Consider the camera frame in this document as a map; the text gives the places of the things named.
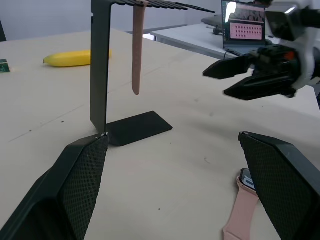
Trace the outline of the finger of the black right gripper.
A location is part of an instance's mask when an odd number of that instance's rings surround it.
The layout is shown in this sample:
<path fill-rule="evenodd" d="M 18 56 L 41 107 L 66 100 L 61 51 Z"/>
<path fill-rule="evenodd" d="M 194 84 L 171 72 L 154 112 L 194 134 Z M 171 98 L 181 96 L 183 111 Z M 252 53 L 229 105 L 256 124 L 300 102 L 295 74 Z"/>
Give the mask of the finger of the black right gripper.
<path fill-rule="evenodd" d="M 269 75 L 252 75 L 224 90 L 226 96 L 251 101 L 275 95 L 293 98 L 296 90 L 292 88 L 294 79 L 286 72 Z"/>
<path fill-rule="evenodd" d="M 251 54 L 223 59 L 215 62 L 203 71 L 204 77 L 223 80 L 234 76 L 245 74 L 250 66 L 255 62 L 255 57 Z"/>

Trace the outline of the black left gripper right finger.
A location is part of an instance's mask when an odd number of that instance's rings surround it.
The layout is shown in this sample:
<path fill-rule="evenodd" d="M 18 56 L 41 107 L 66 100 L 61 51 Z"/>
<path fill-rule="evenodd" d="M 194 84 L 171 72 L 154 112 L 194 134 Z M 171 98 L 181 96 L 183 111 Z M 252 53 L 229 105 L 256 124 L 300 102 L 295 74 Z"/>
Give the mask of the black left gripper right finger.
<path fill-rule="evenodd" d="M 252 132 L 238 140 L 263 208 L 282 240 L 320 238 L 320 171 L 291 143 Z"/>

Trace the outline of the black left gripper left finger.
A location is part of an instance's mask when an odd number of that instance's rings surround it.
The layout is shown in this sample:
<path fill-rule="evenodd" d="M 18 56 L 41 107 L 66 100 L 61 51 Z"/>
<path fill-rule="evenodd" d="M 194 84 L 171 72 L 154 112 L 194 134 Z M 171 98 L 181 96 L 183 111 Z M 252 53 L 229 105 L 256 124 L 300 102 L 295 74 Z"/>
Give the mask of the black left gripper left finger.
<path fill-rule="evenodd" d="M 2 240 L 83 240 L 101 186 L 109 136 L 65 147 L 30 188 L 0 231 Z"/>

